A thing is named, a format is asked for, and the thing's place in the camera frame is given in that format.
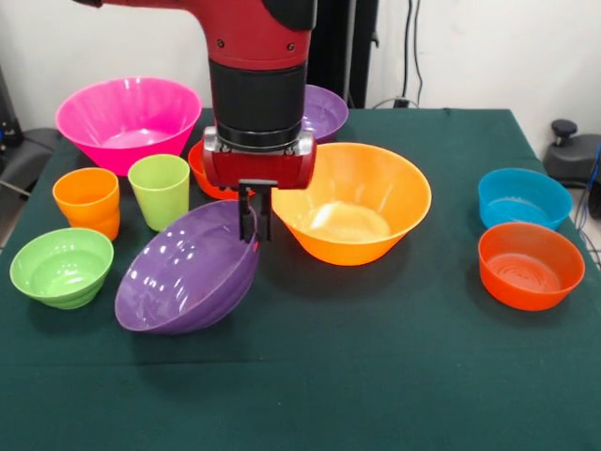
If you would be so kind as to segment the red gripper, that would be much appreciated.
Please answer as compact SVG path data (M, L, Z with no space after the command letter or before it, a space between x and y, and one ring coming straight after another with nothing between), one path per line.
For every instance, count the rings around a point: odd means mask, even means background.
M266 148L232 147L208 126L203 132L202 162L208 181L220 188L239 187L239 238L250 242L254 236L254 213L250 205L250 187L256 184L259 196L256 236L271 240L271 190L305 189L314 172L316 140L301 131L289 146L269 151Z

